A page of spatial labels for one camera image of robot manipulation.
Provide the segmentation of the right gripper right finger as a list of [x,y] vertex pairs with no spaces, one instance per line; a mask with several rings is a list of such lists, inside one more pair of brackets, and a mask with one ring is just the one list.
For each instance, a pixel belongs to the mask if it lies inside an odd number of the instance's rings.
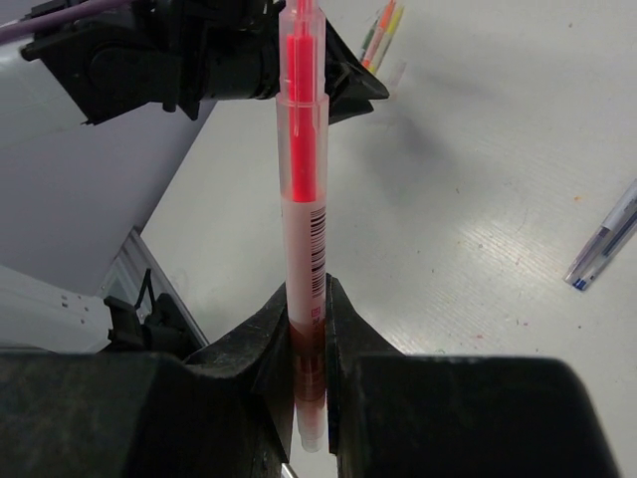
[[342,477],[615,477],[587,390],[556,358],[407,355],[326,283],[328,448]]

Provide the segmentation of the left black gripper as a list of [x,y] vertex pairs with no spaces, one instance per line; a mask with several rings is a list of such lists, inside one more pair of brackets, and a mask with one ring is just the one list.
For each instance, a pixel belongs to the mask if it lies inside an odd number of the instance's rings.
[[[279,14],[285,3],[270,2],[262,25],[245,31],[214,29],[207,35],[200,101],[269,100],[280,91]],[[325,91],[331,124],[373,111],[374,101],[386,100],[385,85],[369,73],[325,23]]]

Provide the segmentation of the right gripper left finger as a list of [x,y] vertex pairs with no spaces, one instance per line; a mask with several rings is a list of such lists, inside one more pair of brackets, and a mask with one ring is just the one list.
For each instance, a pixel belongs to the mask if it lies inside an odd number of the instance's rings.
[[5,477],[277,477],[290,459],[287,300],[186,359],[1,357]]

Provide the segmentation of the red highlighter pen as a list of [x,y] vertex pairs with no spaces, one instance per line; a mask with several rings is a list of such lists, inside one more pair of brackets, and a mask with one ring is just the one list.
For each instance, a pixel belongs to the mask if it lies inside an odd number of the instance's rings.
[[315,1],[289,1],[279,17],[277,126],[287,316],[298,431],[307,452],[319,451],[325,428],[325,23]]

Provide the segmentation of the blue pen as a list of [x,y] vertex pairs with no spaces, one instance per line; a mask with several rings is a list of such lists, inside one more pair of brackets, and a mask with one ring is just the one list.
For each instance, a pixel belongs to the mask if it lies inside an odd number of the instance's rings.
[[635,230],[636,180],[633,180],[569,266],[563,281],[578,291],[585,291]]

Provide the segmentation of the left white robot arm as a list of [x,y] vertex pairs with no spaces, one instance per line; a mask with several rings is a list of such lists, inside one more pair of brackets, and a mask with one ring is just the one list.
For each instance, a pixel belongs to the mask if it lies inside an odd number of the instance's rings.
[[[199,117],[206,101],[268,100],[310,59],[280,30],[283,1],[132,1],[36,34],[22,50],[40,60],[88,124],[155,103]],[[293,50],[298,56],[291,57]]]

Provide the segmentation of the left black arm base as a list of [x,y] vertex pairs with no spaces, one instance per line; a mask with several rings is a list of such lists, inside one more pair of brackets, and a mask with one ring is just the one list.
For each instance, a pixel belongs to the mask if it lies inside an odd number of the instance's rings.
[[152,270],[147,268],[134,304],[107,296],[111,326],[107,330],[105,353],[151,352],[186,359],[203,345],[195,336],[176,298],[154,293]]

